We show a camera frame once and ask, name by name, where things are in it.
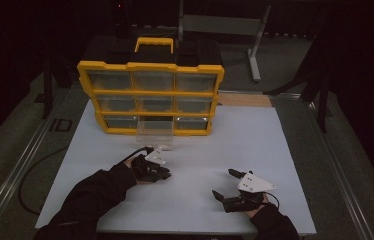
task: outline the yellow handle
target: yellow handle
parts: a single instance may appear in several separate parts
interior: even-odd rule
[[[135,46],[135,52],[138,51],[138,47],[141,44],[146,44],[146,45],[170,45],[171,46],[171,53],[174,52],[174,40],[172,38],[147,38],[147,37],[139,37],[137,39],[137,44]]]

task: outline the black cable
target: black cable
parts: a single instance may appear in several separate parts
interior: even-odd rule
[[[137,154],[137,153],[139,153],[141,151],[146,151],[147,154],[149,154],[151,151],[153,151],[153,148],[151,148],[151,147],[142,147],[140,149],[137,149],[133,153],[131,153],[130,155],[128,155],[128,157],[122,159],[119,163],[125,162],[126,160],[130,159],[132,156],[134,156],[135,154]]]
[[[19,183],[19,189],[18,189],[18,200],[19,200],[19,203],[22,205],[22,207],[23,207],[25,210],[27,210],[28,212],[30,212],[30,213],[32,213],[32,214],[35,214],[35,215],[40,215],[39,212],[37,212],[37,211],[32,210],[31,208],[29,208],[29,207],[25,204],[24,200],[22,199],[22,187],[23,187],[23,185],[24,185],[25,179],[27,178],[28,174],[29,174],[29,173],[30,173],[30,172],[31,172],[31,171],[32,171],[32,170],[33,170],[33,169],[34,169],[38,164],[40,164],[40,163],[43,162],[44,160],[48,159],[49,157],[52,157],[53,155],[56,155],[56,154],[60,153],[61,151],[68,149],[68,147],[69,147],[69,145],[66,146],[66,147],[63,147],[63,148],[61,148],[61,149],[58,149],[57,151],[52,152],[52,153],[50,153],[49,155],[47,155],[47,156],[41,158],[41,159],[38,160],[36,163],[34,163],[34,165],[32,165],[32,166],[28,169],[28,171],[24,174],[24,176],[22,177],[21,182]]]
[[[264,192],[264,193],[270,195],[271,197],[273,197],[277,201],[277,210],[279,210],[280,209],[280,201],[278,201],[278,198],[276,198],[274,195],[272,195],[269,192]]]

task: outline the gloved hand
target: gloved hand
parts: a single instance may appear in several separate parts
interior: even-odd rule
[[[157,163],[147,161],[143,154],[124,162],[134,174],[138,183],[153,183],[165,180],[171,176],[169,169],[161,167]]]
[[[246,176],[246,173],[239,172],[234,169],[228,169],[230,175],[243,179]],[[225,212],[249,212],[258,209],[261,205],[264,205],[263,202],[264,192],[247,192],[240,190],[240,195],[238,197],[225,198],[223,195],[218,193],[215,190],[212,190],[212,193],[216,200],[220,201],[224,207]]]

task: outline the black sleeve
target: black sleeve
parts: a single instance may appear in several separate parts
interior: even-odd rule
[[[274,205],[267,205],[250,221],[258,229],[256,240],[299,240],[296,228]]]
[[[123,163],[96,172],[75,185],[61,210],[38,230],[34,239],[95,239],[100,217],[125,200],[127,190],[134,185],[136,180]]]

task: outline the plastic storage organizer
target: plastic storage organizer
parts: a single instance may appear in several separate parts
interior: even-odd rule
[[[224,68],[216,42],[96,37],[78,64],[106,133],[208,135]]]

